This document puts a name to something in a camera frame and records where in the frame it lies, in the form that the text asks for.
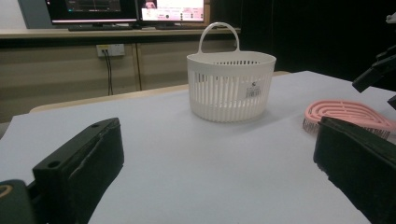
computer monitor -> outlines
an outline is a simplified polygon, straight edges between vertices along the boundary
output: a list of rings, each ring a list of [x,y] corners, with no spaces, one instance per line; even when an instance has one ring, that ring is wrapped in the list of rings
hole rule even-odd
[[[204,22],[204,0],[137,0],[143,23]]]
[[[44,0],[54,25],[133,23],[135,0]]]

white tabletop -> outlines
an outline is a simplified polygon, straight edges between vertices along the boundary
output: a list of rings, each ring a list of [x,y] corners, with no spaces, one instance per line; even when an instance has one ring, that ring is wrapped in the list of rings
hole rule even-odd
[[[124,167],[90,223],[369,223],[313,162],[304,110],[320,99],[354,100],[396,120],[387,104],[394,94],[302,72],[274,77],[264,114],[245,122],[197,118],[187,91],[21,115],[0,141],[0,180],[30,183],[53,150],[117,117]]]

